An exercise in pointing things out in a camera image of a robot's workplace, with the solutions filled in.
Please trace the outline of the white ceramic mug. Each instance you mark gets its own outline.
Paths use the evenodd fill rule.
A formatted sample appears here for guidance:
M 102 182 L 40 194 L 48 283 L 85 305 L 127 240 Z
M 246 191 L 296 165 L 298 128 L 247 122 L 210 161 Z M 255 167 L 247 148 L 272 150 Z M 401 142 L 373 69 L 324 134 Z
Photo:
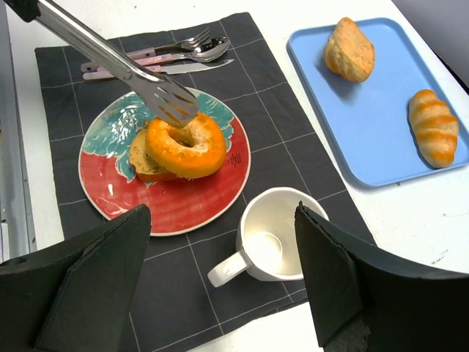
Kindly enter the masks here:
M 263 282 L 302 280 L 295 235 L 300 203 L 328 218 L 318 201 L 295 188 L 270 188 L 253 198 L 238 224 L 236 252 L 207 275 L 212 286 L 220 287 L 244 271 Z

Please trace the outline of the metal serving tongs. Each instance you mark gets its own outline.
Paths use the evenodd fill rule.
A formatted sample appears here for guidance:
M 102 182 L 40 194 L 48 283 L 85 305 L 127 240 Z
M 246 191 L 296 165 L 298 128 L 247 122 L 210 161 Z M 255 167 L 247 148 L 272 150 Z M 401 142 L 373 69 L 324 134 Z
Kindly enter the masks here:
M 183 85 L 135 63 L 53 1 L 37 7 L 37 22 L 126 83 L 156 117 L 183 128 L 196 116 L 199 103 Z

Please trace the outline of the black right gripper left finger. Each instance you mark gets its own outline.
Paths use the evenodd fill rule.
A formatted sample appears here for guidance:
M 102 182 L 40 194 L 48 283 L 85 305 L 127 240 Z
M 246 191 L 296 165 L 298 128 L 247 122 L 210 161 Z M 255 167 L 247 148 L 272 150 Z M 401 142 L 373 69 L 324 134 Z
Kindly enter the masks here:
M 1 264 L 2 351 L 117 351 L 149 240 L 139 205 Z

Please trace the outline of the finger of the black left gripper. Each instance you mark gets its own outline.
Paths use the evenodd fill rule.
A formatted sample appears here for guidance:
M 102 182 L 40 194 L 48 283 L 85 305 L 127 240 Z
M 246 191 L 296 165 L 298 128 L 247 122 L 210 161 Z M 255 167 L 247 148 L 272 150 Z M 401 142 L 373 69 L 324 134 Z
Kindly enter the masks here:
M 40 17 L 38 0 L 4 0 L 9 8 L 24 22 L 29 23 Z

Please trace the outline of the orange glazed donut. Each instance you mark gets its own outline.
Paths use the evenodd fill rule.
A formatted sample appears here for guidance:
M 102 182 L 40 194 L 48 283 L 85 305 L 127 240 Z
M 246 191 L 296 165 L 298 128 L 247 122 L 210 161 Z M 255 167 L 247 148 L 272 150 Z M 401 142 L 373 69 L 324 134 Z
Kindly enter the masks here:
M 221 129 L 212 117 L 201 112 L 184 128 L 155 118 L 148 125 L 146 149 L 161 166 L 187 179 L 209 176 L 226 160 Z

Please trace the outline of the brown cake slice bread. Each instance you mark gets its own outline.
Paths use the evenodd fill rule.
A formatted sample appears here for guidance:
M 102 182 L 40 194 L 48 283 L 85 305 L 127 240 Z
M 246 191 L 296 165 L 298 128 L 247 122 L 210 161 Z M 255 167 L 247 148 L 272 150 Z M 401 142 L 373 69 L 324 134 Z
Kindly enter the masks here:
M 145 121 L 142 128 L 137 132 L 131 142 L 129 152 L 129 163 L 140 181 L 145 183 L 163 182 L 179 179 L 177 175 L 169 172 L 156 161 L 154 161 L 146 149 L 146 136 L 149 121 Z

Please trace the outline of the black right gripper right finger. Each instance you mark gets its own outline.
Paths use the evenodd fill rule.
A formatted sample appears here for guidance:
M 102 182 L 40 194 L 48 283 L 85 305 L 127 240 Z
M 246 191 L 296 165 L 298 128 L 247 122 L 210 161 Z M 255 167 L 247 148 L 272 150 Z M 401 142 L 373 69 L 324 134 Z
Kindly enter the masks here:
M 468 275 L 398 257 L 304 205 L 295 234 L 325 351 L 466 351 Z

